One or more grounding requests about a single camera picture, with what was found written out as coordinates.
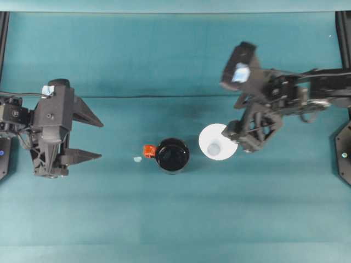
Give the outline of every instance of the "teal backdrop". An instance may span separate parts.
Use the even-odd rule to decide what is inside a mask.
[[[1,10],[88,13],[274,13],[351,9],[349,0],[0,0]]]
[[[33,176],[15,142],[0,262],[350,262],[351,188],[333,146],[346,110],[286,117],[263,150],[222,162],[197,144],[208,124],[241,117],[218,85],[236,45],[257,44],[264,67],[341,67],[334,15],[12,13],[1,89],[69,78],[105,127],[73,125],[71,147],[103,157],[64,179]],[[183,173],[133,160],[171,136],[190,147]]]

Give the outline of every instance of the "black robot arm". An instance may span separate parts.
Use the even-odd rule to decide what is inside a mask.
[[[330,105],[351,105],[351,72],[343,69],[311,70],[295,74],[260,67],[253,44],[234,49],[221,85],[241,91],[235,108],[245,108],[241,120],[231,121],[222,134],[246,152],[262,149],[282,126],[285,115],[299,115],[312,122]]]
[[[75,96],[67,79],[52,80],[48,86],[51,94],[43,95],[34,110],[22,107],[22,98],[0,97],[0,136],[2,142],[19,137],[23,148],[30,151],[35,175],[57,178],[68,175],[68,166],[72,164],[101,157],[69,148],[72,122],[97,127],[103,124],[85,102]]]

